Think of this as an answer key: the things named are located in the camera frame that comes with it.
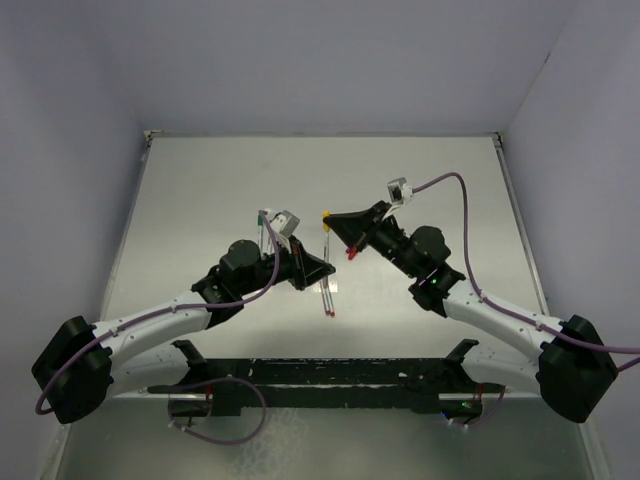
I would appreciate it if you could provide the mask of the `yellow marker pen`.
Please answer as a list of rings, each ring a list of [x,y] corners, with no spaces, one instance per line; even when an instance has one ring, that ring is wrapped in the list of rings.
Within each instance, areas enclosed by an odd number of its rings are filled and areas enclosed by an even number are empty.
[[[323,230],[324,230],[323,260],[326,263],[329,263],[330,262],[330,228],[324,225]]]

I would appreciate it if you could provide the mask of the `purple marker pen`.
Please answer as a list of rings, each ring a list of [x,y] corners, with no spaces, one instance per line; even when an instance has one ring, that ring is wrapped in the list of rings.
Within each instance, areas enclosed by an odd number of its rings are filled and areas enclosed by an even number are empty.
[[[328,283],[327,283],[327,279],[324,278],[321,282],[320,282],[320,292],[321,292],[321,298],[322,298],[322,302],[323,302],[323,309],[325,312],[326,316],[330,316],[331,315],[331,307],[330,307],[330,301],[329,301],[329,289],[328,289]]]

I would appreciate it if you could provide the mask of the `blue marker pen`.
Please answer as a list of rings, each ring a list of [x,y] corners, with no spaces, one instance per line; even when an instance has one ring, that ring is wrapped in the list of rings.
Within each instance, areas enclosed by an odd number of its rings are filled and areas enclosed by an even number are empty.
[[[267,251],[268,251],[268,254],[271,255],[275,251],[275,246],[274,246],[274,242],[273,242],[273,239],[272,239],[272,235],[269,233],[269,231],[267,231],[267,234],[268,234]]]

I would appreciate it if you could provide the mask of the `green marker pen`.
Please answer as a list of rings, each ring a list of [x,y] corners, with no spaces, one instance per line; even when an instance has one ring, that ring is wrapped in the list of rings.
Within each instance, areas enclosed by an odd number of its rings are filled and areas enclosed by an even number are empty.
[[[263,245],[264,245],[264,222],[263,222],[263,218],[260,214],[258,214],[257,217],[257,226],[258,226],[258,240],[257,240],[257,244],[260,250],[260,253],[262,254],[263,252]]]

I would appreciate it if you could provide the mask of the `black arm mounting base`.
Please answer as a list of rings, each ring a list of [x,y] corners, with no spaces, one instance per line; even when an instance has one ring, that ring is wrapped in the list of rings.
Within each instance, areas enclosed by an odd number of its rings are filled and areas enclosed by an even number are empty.
[[[202,394],[195,407],[171,412],[237,416],[244,408],[402,409],[470,422],[483,413],[482,396],[499,393],[462,369],[475,346],[464,340],[444,358],[213,359],[186,340],[175,347],[186,356],[187,373],[149,387],[153,394]]]

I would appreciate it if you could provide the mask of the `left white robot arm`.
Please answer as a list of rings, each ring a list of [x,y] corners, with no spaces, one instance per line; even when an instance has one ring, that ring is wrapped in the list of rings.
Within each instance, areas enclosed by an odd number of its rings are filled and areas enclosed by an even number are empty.
[[[306,251],[297,238],[261,253],[250,240],[234,242],[209,272],[170,301],[129,317],[88,323],[64,321],[34,362],[41,389],[35,411],[73,423],[95,411],[128,361],[166,342],[218,326],[273,286],[303,291],[334,274],[335,267]]]

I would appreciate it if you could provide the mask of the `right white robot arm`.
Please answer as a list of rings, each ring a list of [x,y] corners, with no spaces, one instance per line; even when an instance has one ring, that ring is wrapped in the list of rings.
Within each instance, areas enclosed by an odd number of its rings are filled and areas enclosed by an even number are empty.
[[[561,320],[498,304],[448,264],[451,251],[440,229],[420,226],[406,234],[391,209],[380,201],[364,211],[328,214],[323,224],[349,257],[372,248],[413,279],[409,291],[423,310],[471,325],[511,348],[500,353],[473,344],[445,366],[446,383],[456,391],[492,383],[537,394],[564,419],[585,422],[619,375],[594,325],[578,315]]]

